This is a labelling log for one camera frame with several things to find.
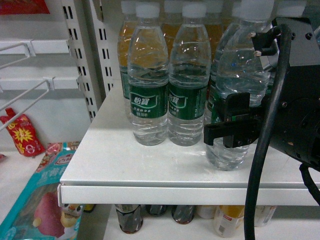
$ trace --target water bottle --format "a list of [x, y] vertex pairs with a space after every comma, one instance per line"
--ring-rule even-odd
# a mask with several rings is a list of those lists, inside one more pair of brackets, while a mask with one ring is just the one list
[[133, 134], [142, 145], [162, 143], [168, 120], [168, 49], [159, 26], [160, 4], [138, 2], [138, 25], [128, 53]]
[[165, 0], [164, 1], [164, 22], [161, 26], [163, 36], [168, 48], [168, 57], [170, 58], [174, 40], [182, 24], [182, 6], [183, 1]]
[[212, 106], [214, 102], [214, 93], [216, 89], [216, 76], [219, 65], [219, 60], [222, 56], [225, 46], [227, 45], [230, 38], [236, 33], [240, 26], [240, 12], [241, 12], [241, 1], [234, 1], [232, 6], [232, 22], [229, 24], [227, 29], [224, 31], [222, 37], [219, 40], [218, 45], [211, 51], [215, 52], [212, 58], [211, 71], [210, 71], [210, 85], [209, 85], [209, 96], [208, 101], [204, 110], [203, 124], [211, 123]]
[[191, 146], [202, 136], [211, 49], [203, 25], [206, 5], [185, 2], [182, 15], [169, 64], [168, 134], [173, 143]]
[[136, 1], [121, 1], [121, 9], [124, 15], [124, 21], [118, 35], [117, 52], [124, 98], [125, 115], [128, 120], [131, 121], [130, 88], [128, 79], [128, 50], [132, 34], [134, 33], [134, 30], [137, 26]]
[[[255, 49], [248, 36], [252, 32], [261, 32], [267, 26], [273, 5], [273, 0], [242, 0], [240, 27], [224, 47], [219, 60], [215, 80], [216, 98], [223, 100], [229, 94], [249, 92], [250, 107], [261, 104], [270, 73], [263, 70], [259, 57], [254, 56]], [[213, 103], [211, 122], [219, 121], [224, 119], [217, 117]], [[221, 137], [214, 140], [213, 146], [206, 146], [206, 155], [217, 169], [230, 171], [244, 161], [248, 148], [248, 145], [226, 148]]]
[[[300, 18], [305, 10], [306, 4], [306, 0], [283, 0], [279, 2], [277, 6], [276, 16], [285, 18]], [[270, 79], [266, 95], [271, 95], [271, 90], [274, 85], [275, 76], [275, 70], [270, 72]]]
[[[204, 26], [208, 33], [211, 59], [215, 58], [217, 45], [223, 34], [223, 23], [221, 20], [221, 12], [224, 6], [223, 0], [206, 0], [206, 14], [204, 18]], [[209, 77], [208, 87], [206, 91], [206, 99], [209, 98], [211, 78]]]

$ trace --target c'estbon water bottle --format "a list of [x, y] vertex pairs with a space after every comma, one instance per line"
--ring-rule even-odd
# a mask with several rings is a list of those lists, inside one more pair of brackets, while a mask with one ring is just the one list
[[118, 35], [118, 60], [121, 75], [122, 91], [124, 97], [124, 109], [126, 117], [131, 121], [130, 88], [128, 76], [128, 50], [130, 40], [137, 26], [136, 2], [132, 0], [121, 1], [121, 9], [124, 21]]
[[[263, 70], [259, 57], [254, 56], [255, 49], [248, 36], [252, 32], [261, 32], [267, 26], [273, 6], [273, 0], [242, 0], [241, 26], [228, 41], [219, 61], [215, 80], [218, 99], [226, 99], [229, 94], [249, 92], [250, 107], [261, 104], [270, 73]], [[211, 122], [219, 121], [223, 119], [217, 117], [213, 107]], [[248, 148], [248, 145], [226, 148], [221, 137], [214, 140], [213, 146], [206, 146], [206, 155], [217, 169], [230, 171], [244, 161]]]
[[142, 145], [167, 137], [168, 49], [159, 26], [160, 4], [137, 2], [138, 25], [128, 54], [133, 134]]
[[203, 24], [206, 5], [185, 2], [182, 16], [169, 64], [168, 134], [173, 143], [191, 146], [202, 136], [211, 49]]
[[211, 71], [210, 71], [210, 86], [209, 86], [209, 98], [204, 110], [204, 124], [211, 123], [212, 106], [214, 102], [214, 93], [216, 90], [216, 76], [219, 65], [219, 60], [222, 56], [225, 46], [227, 45], [230, 38], [236, 33], [240, 26], [240, 12], [241, 12], [241, 1], [234, 1], [232, 6], [232, 22], [229, 24], [227, 29], [224, 31], [222, 37], [219, 40], [218, 45], [215, 49], [211, 49], [214, 53], [212, 58]]

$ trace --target white shelf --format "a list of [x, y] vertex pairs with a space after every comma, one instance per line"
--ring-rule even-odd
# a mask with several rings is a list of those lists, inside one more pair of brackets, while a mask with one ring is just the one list
[[[176, 223], [168, 209], [163, 216], [153, 217], [144, 214], [141, 229], [134, 234], [126, 234], [119, 228], [118, 217], [114, 206], [111, 208], [104, 240], [222, 240], [213, 229], [212, 219], [203, 219], [195, 215], [186, 225]], [[271, 221], [264, 227], [255, 228], [257, 240], [318, 240], [320, 235], [320, 209], [315, 206], [279, 206]], [[243, 240], [243, 225], [237, 231], [237, 236], [230, 240]]]
[[34, 158], [25, 157], [17, 150], [3, 151], [0, 149], [0, 153], [7, 156], [6, 159], [0, 160], [1, 224], [39, 166], [45, 153]]
[[[136, 142], [116, 85], [86, 132], [61, 178], [63, 203], [243, 205], [254, 145], [241, 169], [218, 171], [201, 141], [191, 147], [166, 139], [157, 146]], [[269, 148], [258, 205], [317, 203], [304, 186], [300, 163]], [[320, 174], [311, 170], [320, 186]]]

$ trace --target bottle cap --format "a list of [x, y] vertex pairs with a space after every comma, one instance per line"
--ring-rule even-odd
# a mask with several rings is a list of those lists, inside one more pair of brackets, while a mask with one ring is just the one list
[[224, 0], [205, 0], [206, 12], [210, 14], [219, 14], [222, 12]]
[[146, 1], [137, 2], [135, 10], [138, 18], [158, 18], [160, 13], [160, 3]]
[[136, 2], [134, 0], [121, 1], [121, 10], [123, 14], [135, 14]]
[[232, 17], [239, 18], [241, 14], [241, 1], [234, 1], [232, 6]]
[[199, 1], [185, 1], [182, 7], [182, 16], [185, 18], [198, 19], [206, 16], [206, 4]]
[[275, 0], [242, 0], [240, 18], [246, 21], [265, 22], [274, 8]]
[[182, 13], [182, 5], [184, 1], [180, 0], [165, 0], [164, 1], [164, 12], [171, 14]]
[[301, 17], [306, 4], [307, 1], [303, 0], [283, 0], [278, 4], [276, 15], [278, 17]]

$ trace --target plastic packaging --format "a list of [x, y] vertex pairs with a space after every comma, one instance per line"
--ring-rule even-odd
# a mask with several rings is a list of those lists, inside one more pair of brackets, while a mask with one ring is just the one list
[[225, 46], [227, 45], [230, 38], [236, 33], [240, 26], [240, 13], [241, 13], [241, 1], [234, 1], [232, 6], [232, 22], [229, 24], [227, 29], [224, 31], [221, 39], [219, 40], [218, 45], [215, 49], [211, 49], [211, 51], [215, 51], [214, 58], [212, 58], [211, 70], [210, 70], [210, 84], [209, 84], [209, 96], [208, 101], [204, 111], [204, 120], [203, 124], [211, 123], [211, 115], [212, 115], [212, 107], [214, 102], [214, 93], [216, 91], [216, 76], [218, 71], [218, 65], [222, 53], [224, 51]]
[[183, 1], [180, 0], [165, 0], [164, 13], [165, 18], [161, 26], [163, 36], [168, 48], [168, 57], [170, 58], [171, 50], [174, 45], [174, 40], [182, 24], [182, 6]]
[[174, 205], [171, 209], [171, 215], [178, 224], [188, 224], [195, 217], [194, 205]]
[[147, 213], [155, 217], [165, 214], [167, 207], [167, 205], [145, 205]]
[[0, 225], [0, 239], [77, 239], [83, 206], [58, 206], [60, 178], [79, 142], [52, 143]]
[[255, 207], [255, 215], [254, 215], [254, 226], [255, 227], [263, 227], [267, 225], [274, 215], [277, 206], [256, 206]]
[[216, 208], [213, 228], [219, 236], [231, 238], [244, 222], [245, 206], [220, 205]]
[[138, 25], [128, 54], [133, 134], [142, 145], [154, 146], [168, 136], [168, 49], [159, 26], [160, 5], [139, 2]]
[[121, 1], [124, 21], [118, 35], [117, 53], [124, 97], [125, 115], [131, 122], [130, 87], [128, 75], [128, 50], [130, 40], [137, 26], [136, 2], [133, 0]]
[[126, 234], [134, 234], [139, 231], [144, 223], [141, 215], [141, 205], [115, 204], [120, 229]]
[[[3, 124], [16, 115], [11, 107], [6, 108], [5, 112], [7, 116], [0, 116], [0, 121]], [[11, 135], [14, 145], [21, 155], [33, 157], [45, 151], [45, 148], [37, 138], [36, 130], [27, 115], [21, 114], [16, 120], [9, 124], [6, 129]]]
[[168, 134], [173, 143], [191, 146], [202, 136], [211, 48], [203, 25], [206, 5], [187, 2], [182, 15], [169, 64]]
[[198, 205], [196, 213], [203, 219], [212, 219], [215, 216], [216, 205]]
[[[262, 68], [259, 57], [254, 56], [254, 47], [248, 35], [261, 32], [268, 23], [274, 1], [242, 0], [241, 24], [224, 47], [217, 69], [215, 101], [226, 99], [229, 94], [250, 93], [250, 107], [258, 107], [266, 94], [270, 73]], [[212, 107], [211, 122], [224, 121], [217, 117]], [[223, 138], [216, 138], [213, 146], [206, 146], [208, 160], [219, 170], [237, 169], [244, 161], [249, 145], [226, 148]]]

